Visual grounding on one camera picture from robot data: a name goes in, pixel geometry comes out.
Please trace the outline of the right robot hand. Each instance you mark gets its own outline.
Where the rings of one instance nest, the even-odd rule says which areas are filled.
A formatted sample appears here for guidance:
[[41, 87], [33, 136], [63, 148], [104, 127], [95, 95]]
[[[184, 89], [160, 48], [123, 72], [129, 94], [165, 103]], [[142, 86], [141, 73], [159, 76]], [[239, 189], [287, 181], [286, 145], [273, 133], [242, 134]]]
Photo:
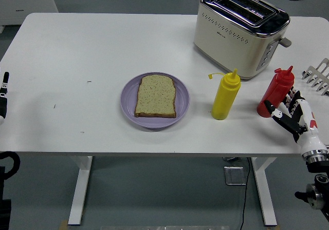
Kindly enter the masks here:
[[328, 149], [319, 139], [316, 119], [308, 101], [301, 95], [301, 92], [292, 87], [282, 103], [289, 114], [278, 110], [270, 100], [264, 101], [270, 117], [292, 134], [303, 159], [307, 160], [312, 156], [327, 157]]

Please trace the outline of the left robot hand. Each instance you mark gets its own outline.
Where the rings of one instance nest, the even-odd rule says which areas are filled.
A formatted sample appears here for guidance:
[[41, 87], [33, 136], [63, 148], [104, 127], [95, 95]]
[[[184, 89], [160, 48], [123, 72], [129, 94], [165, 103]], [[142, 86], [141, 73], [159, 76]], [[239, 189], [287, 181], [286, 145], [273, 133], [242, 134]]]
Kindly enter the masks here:
[[1, 125], [4, 123], [7, 114], [7, 92], [8, 92], [9, 72], [4, 73], [3, 82], [1, 83]]

